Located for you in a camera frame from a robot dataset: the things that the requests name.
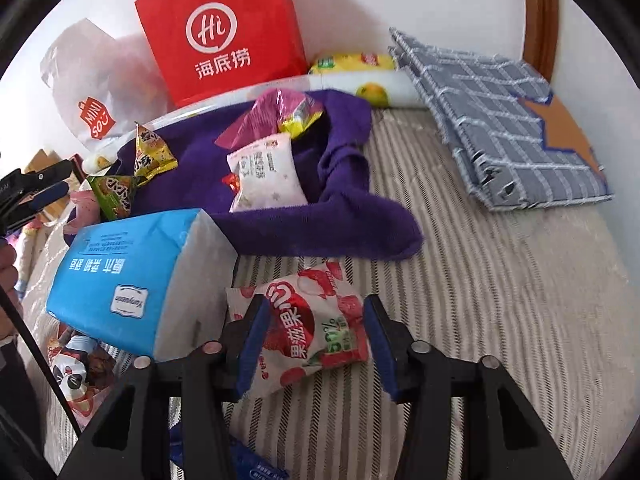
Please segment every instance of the wall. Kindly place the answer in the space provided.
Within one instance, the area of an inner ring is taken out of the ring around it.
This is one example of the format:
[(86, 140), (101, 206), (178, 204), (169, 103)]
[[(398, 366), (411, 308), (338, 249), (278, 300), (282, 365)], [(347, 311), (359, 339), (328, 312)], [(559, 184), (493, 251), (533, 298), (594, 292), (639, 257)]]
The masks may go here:
[[(135, 0), (63, 0), (0, 80), (0, 176), (39, 148), (85, 153), (65, 127), (39, 64), (66, 27), (87, 17), (115, 38), (142, 34)], [(520, 57), (524, 0), (294, 0), (309, 59), (338, 51), (385, 51), (390, 25), (427, 43)]]
[(560, 0), (552, 84), (606, 167), (616, 197), (599, 207), (631, 281), (640, 287), (640, 89), (613, 47), (572, 0)]

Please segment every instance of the purple towel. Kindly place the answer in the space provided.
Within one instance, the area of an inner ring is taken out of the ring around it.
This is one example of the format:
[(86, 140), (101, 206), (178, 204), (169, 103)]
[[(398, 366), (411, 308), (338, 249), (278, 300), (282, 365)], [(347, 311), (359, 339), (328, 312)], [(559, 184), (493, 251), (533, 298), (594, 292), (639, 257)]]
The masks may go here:
[[(369, 165), (361, 151), (371, 130), (369, 104), (334, 90), (311, 95), (324, 104), (326, 113), (292, 143), (309, 205), (228, 212), (234, 196), (221, 179), (229, 174), (229, 151), (213, 141), (253, 105), (250, 102), (158, 130), (178, 168), (138, 190), (132, 215), (201, 207), (239, 254), (400, 260), (416, 253), (422, 234), (411, 213), (369, 193)], [(135, 142), (118, 156), (118, 174), (133, 174)]]

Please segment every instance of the blue tissue package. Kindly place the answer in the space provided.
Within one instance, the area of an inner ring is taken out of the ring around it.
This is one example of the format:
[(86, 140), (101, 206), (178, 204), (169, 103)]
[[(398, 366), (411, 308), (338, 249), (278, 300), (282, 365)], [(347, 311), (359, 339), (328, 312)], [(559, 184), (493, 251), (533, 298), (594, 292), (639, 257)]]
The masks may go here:
[(237, 253), (202, 209), (85, 227), (67, 251), (47, 312), (157, 361), (220, 336)]
[[(182, 423), (178, 422), (169, 432), (171, 461), (182, 468)], [(287, 480), (289, 473), (272, 466), (256, 455), (242, 442), (229, 435), (231, 462), (236, 469), (238, 480)]]

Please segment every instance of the bolt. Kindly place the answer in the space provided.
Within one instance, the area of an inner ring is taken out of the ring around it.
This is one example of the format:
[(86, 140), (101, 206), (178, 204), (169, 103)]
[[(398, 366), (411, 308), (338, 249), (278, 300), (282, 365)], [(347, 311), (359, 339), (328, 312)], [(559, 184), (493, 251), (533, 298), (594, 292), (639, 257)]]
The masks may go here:
[(133, 361), (133, 365), (138, 370), (144, 370), (151, 364), (151, 357), (147, 357), (146, 355), (141, 355), (140, 357), (136, 357), (136, 360)]
[(500, 361), (498, 361), (497, 357), (492, 355), (485, 355), (482, 358), (482, 365), (486, 368), (491, 368), (491, 370), (495, 370), (498, 366), (500, 366)]
[(411, 350), (417, 354), (428, 354), (431, 352), (431, 345), (426, 341), (414, 341), (411, 343)]
[(222, 345), (218, 341), (209, 341), (208, 343), (204, 343), (202, 346), (202, 351), (205, 354), (217, 354), (222, 350)]

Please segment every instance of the black cable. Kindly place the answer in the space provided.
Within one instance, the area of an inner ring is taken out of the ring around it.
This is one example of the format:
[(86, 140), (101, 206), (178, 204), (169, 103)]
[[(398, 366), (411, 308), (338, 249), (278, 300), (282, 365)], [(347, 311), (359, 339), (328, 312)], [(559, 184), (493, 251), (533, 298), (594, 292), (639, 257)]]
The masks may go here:
[(71, 427), (74, 429), (76, 436), (79, 438), (80, 425), (78, 424), (78, 421), (74, 416), (74, 413), (71, 411), (71, 407), (69, 406), (69, 403), (66, 402), (65, 396), (63, 395), (62, 390), (60, 389), (60, 386), (58, 386), (58, 383), (56, 382), (56, 379), (53, 376), (53, 373), (51, 373), (51, 368), (49, 368), (49, 364), (44, 358), (44, 355), (42, 355), (42, 352), (40, 351), (40, 348), (38, 347), (36, 340), (33, 338), (33, 335), (31, 335), (31, 332), (29, 332), (29, 329), (27, 328), (24, 321), (22, 320), (22, 316), (20, 315), (20, 312), (18, 312), (18, 309), (16, 309), (14, 302), (11, 301), (11, 299), (6, 294), (4, 289), (2, 289), (1, 286), (0, 286), (0, 306), (2, 306), (2, 309), (6, 312), (7, 317), (14, 324), (16, 330), (18, 331), (18, 334), (20, 334), (20, 336), (24, 340), (24, 343), (27, 345), (27, 348), (29, 349), (29, 352), (31, 352), (31, 355), (33, 356), (33, 358), (36, 359), (36, 363), (38, 364), (38, 367), (44, 374), (44, 377), (46, 378), (47, 383), (49, 383), (49, 386), (51, 386), (51, 389), (56, 394), (56, 397), (58, 398), (58, 401), (60, 402), (62, 409), (65, 410), (66, 416), (68, 416), (69, 418)]

